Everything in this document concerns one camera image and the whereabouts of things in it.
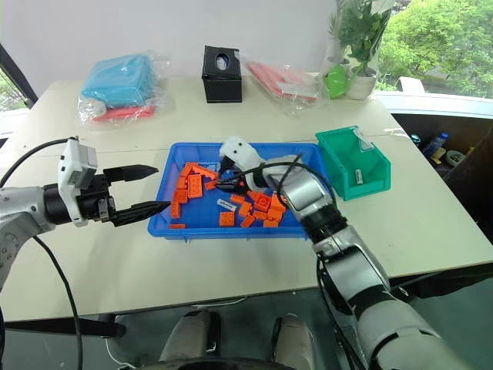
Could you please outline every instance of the black cable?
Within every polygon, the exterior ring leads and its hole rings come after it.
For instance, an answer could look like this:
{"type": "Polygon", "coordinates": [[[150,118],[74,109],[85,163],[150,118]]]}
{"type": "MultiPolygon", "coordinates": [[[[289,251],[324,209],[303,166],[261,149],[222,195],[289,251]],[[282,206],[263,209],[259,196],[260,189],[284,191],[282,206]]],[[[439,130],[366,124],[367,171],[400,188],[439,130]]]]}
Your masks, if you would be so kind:
{"type": "Polygon", "coordinates": [[[70,308],[72,309],[72,314],[74,317],[75,336],[77,337],[77,369],[82,370],[83,350],[82,350],[82,334],[80,331],[80,320],[79,320],[79,314],[77,313],[77,307],[75,306],[74,296],[72,295],[72,290],[70,289],[69,281],[65,277],[62,268],[60,267],[58,261],[56,260],[53,252],[49,249],[48,245],[46,245],[43,240],[39,239],[39,237],[33,237],[33,239],[37,241],[38,244],[41,245],[41,247],[48,254],[50,260],[52,260],[55,269],[57,270],[57,272],[60,275],[60,278],[63,281],[63,285],[65,285],[65,290],[67,291],[67,295],[69,296],[70,308]]]}
{"type": "Polygon", "coordinates": [[[332,197],[332,201],[334,203],[334,207],[337,209],[337,201],[336,201],[336,197],[335,197],[335,194],[334,194],[334,191],[332,190],[332,186],[330,185],[329,181],[325,178],[324,175],[322,175],[320,172],[314,170],[313,168],[311,168],[310,166],[307,166],[306,164],[304,163],[296,163],[296,162],[277,162],[277,163],[267,163],[267,164],[261,164],[257,167],[254,167],[254,168],[250,168],[249,170],[246,170],[246,171],[243,171],[243,172],[239,172],[237,173],[236,175],[234,176],[231,176],[231,177],[228,177],[227,179],[225,180],[221,180],[219,181],[219,183],[228,183],[232,180],[235,180],[235,179],[238,179],[240,177],[243,177],[245,175],[247,175],[248,173],[253,173],[255,171],[258,171],[258,170],[262,170],[264,168],[270,168],[270,167],[278,167],[278,166],[292,166],[292,167],[300,167],[300,168],[304,168],[305,170],[307,170],[308,172],[312,173],[314,176],[316,176],[320,181],[322,181],[322,183],[325,185],[325,187],[327,188],[327,190],[329,191],[329,194],[330,196],[332,197]]]}
{"type": "Polygon", "coordinates": [[[327,313],[330,316],[330,319],[334,323],[334,328],[336,335],[338,335],[338,338],[340,339],[342,345],[343,345],[343,350],[347,354],[349,353],[350,356],[347,356],[347,360],[349,361],[350,367],[354,368],[351,364],[352,361],[356,363],[356,366],[360,370],[366,370],[366,367],[363,365],[363,362],[361,362],[360,356],[356,353],[356,351],[353,348],[353,345],[347,340],[346,335],[342,332],[341,327],[336,321],[336,318],[334,317],[334,313],[332,312],[332,309],[330,308],[329,302],[327,302],[327,298],[325,297],[325,292],[324,292],[324,287],[322,286],[322,277],[321,277],[321,268],[323,267],[324,263],[323,261],[318,258],[317,259],[317,265],[316,265],[316,270],[317,270],[317,282],[318,282],[318,287],[320,289],[320,295],[322,296],[322,300],[325,303],[325,308],[327,309],[327,313]]]}
{"type": "Polygon", "coordinates": [[[281,190],[281,187],[283,186],[283,183],[287,177],[287,175],[289,175],[289,173],[291,172],[291,170],[294,168],[294,165],[297,163],[298,160],[300,160],[301,156],[303,156],[303,153],[300,153],[296,156],[296,158],[294,158],[293,162],[290,164],[290,166],[287,168],[286,172],[284,173],[284,175],[280,178],[280,181],[279,183],[277,184],[277,199],[279,200],[279,202],[285,206],[286,208],[289,208],[286,204],[286,202],[284,202],[282,196],[280,195],[280,190],[281,190]]]}
{"type": "MultiPolygon", "coordinates": [[[[52,145],[57,145],[57,144],[63,144],[69,141],[69,139],[74,139],[77,140],[75,137],[69,137],[67,139],[59,139],[59,140],[53,140],[53,141],[48,141],[47,143],[38,145],[37,147],[29,150],[26,154],[21,156],[15,163],[7,170],[5,175],[2,177],[0,180],[0,188],[3,188],[9,177],[14,173],[15,170],[25,161],[27,160],[32,154],[45,149],[48,146],[52,145]]],[[[79,314],[77,313],[77,307],[75,306],[75,300],[72,295],[72,290],[70,289],[69,281],[65,277],[65,274],[63,273],[62,268],[60,267],[58,261],[55,258],[55,255],[53,252],[49,249],[48,245],[45,244],[39,237],[34,236],[33,237],[36,242],[38,242],[39,245],[46,251],[48,256],[50,257],[50,260],[52,261],[53,265],[55,266],[55,269],[60,275],[60,278],[63,281],[63,284],[65,285],[65,289],[67,291],[67,295],[69,296],[69,301],[70,301],[70,308],[72,309],[73,317],[74,317],[74,326],[75,326],[75,336],[77,339],[77,369],[82,370],[82,363],[83,363],[83,349],[82,349],[82,333],[80,331],[80,320],[79,320],[79,314]]],[[[3,315],[2,315],[2,310],[0,310],[0,361],[3,356],[3,350],[5,347],[5,323],[3,320],[3,315]]]]}
{"type": "Polygon", "coordinates": [[[51,145],[57,145],[57,144],[63,144],[66,143],[69,139],[75,139],[74,137],[69,137],[67,139],[59,139],[59,140],[53,140],[53,141],[48,141],[47,143],[38,145],[36,148],[29,150],[26,154],[21,156],[13,165],[10,167],[5,175],[3,175],[2,179],[0,180],[0,188],[3,188],[5,183],[7,182],[8,178],[14,173],[15,170],[17,170],[17,167],[19,167],[22,162],[27,160],[32,154],[40,151],[41,149],[45,149],[48,146],[51,145]]]}
{"type": "Polygon", "coordinates": [[[3,313],[0,308],[0,370],[2,370],[2,357],[5,349],[5,322],[3,321],[3,313]]]}

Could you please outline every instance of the blue bottle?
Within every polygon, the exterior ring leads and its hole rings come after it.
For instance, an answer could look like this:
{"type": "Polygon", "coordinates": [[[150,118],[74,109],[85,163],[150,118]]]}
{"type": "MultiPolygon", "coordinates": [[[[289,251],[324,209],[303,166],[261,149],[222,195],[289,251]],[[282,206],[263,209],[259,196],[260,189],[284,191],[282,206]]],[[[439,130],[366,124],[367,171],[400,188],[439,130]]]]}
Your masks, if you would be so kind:
{"type": "Polygon", "coordinates": [[[427,146],[423,149],[423,154],[426,158],[430,158],[434,152],[437,151],[442,145],[444,145],[445,141],[448,139],[447,133],[441,133],[436,136],[427,146]]]}

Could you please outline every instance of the blue cloth in plastic bag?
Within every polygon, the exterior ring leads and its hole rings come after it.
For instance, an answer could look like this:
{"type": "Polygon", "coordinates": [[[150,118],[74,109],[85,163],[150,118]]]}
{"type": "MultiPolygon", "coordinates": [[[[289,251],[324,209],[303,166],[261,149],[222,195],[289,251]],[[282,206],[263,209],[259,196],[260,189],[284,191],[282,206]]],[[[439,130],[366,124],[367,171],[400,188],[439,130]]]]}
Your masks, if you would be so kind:
{"type": "Polygon", "coordinates": [[[150,58],[125,55],[97,62],[81,94],[104,102],[107,107],[144,106],[154,97],[156,77],[150,58]]]}

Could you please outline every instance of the plastic bag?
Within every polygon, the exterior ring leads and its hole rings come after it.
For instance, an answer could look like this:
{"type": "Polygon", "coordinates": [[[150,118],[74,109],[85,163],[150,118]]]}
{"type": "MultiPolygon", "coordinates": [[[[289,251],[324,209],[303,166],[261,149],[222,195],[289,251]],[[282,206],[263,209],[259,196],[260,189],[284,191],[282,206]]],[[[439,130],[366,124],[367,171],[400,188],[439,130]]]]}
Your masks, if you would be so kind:
{"type": "Polygon", "coordinates": [[[336,3],[320,74],[331,97],[345,93],[352,99],[365,99],[377,82],[378,52],[394,0],[338,0],[336,3]],[[344,74],[346,86],[342,81],[344,74]]]}
{"type": "Polygon", "coordinates": [[[296,114],[327,100],[327,88],[317,76],[291,68],[288,64],[272,67],[238,52],[235,55],[286,113],[296,114]]]}
{"type": "Polygon", "coordinates": [[[97,62],[79,94],[79,122],[103,129],[152,116],[166,105],[162,81],[168,65],[156,52],[97,62]]]}

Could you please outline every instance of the potted plant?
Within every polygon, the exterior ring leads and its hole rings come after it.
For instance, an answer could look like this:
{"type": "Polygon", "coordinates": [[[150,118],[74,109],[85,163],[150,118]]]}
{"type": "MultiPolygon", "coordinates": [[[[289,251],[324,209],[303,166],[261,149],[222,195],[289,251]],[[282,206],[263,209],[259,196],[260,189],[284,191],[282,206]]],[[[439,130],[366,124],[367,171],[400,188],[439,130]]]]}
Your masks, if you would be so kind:
{"type": "Polygon", "coordinates": [[[391,0],[340,0],[337,4],[339,15],[329,32],[337,39],[340,64],[356,62],[352,68],[345,67],[349,78],[345,93],[352,99],[367,98],[375,87],[378,49],[393,4],[391,0]]]}

